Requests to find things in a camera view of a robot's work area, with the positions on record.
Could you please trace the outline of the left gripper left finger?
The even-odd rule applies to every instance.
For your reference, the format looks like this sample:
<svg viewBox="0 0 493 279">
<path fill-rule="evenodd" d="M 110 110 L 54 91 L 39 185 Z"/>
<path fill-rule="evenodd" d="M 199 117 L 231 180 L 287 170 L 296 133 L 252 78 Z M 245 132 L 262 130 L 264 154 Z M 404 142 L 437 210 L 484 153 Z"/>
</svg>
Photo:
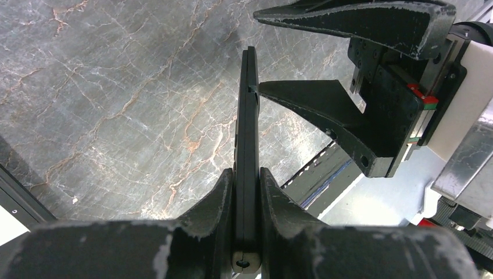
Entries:
<svg viewBox="0 0 493 279">
<path fill-rule="evenodd" d="M 39 225 L 6 257 L 2 278 L 230 278 L 233 171 L 176 219 Z"/>
</svg>

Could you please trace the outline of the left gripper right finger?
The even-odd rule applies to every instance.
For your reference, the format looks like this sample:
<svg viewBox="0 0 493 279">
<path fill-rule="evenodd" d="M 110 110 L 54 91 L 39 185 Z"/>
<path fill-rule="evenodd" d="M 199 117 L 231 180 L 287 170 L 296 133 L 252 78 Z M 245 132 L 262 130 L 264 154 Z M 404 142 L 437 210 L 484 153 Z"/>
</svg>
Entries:
<svg viewBox="0 0 493 279">
<path fill-rule="evenodd" d="M 467 249 L 441 227 L 329 226 L 260 170 L 263 278 L 477 278 Z"/>
</svg>

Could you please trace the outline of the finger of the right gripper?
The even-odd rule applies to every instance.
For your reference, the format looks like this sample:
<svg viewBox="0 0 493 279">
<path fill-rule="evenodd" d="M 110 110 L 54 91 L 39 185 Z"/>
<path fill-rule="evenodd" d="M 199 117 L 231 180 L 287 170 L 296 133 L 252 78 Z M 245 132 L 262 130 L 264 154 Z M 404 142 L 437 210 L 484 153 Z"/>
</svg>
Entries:
<svg viewBox="0 0 493 279">
<path fill-rule="evenodd" d="M 364 85 L 361 112 L 337 80 L 267 81 L 261 96 L 331 137 L 366 177 L 392 177 L 423 101 L 405 84 Z"/>
<path fill-rule="evenodd" d="M 456 7 L 443 1 L 296 1 L 253 17 L 272 26 L 368 40 L 427 60 L 438 55 Z"/>
</svg>

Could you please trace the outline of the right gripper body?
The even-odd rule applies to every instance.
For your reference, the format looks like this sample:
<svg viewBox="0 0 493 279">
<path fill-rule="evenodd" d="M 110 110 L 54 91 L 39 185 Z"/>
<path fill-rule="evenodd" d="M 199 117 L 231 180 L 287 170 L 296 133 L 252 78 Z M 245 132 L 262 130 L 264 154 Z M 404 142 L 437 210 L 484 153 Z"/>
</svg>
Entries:
<svg viewBox="0 0 493 279">
<path fill-rule="evenodd" d="M 429 144 L 466 77 L 460 60 L 467 45 L 467 23 L 454 24 L 429 60 L 350 40 L 348 56 L 355 64 L 351 91 L 365 101 L 363 118 L 373 150 L 371 155 L 355 152 L 353 159 L 367 177 L 392 177 L 413 148 Z"/>
</svg>

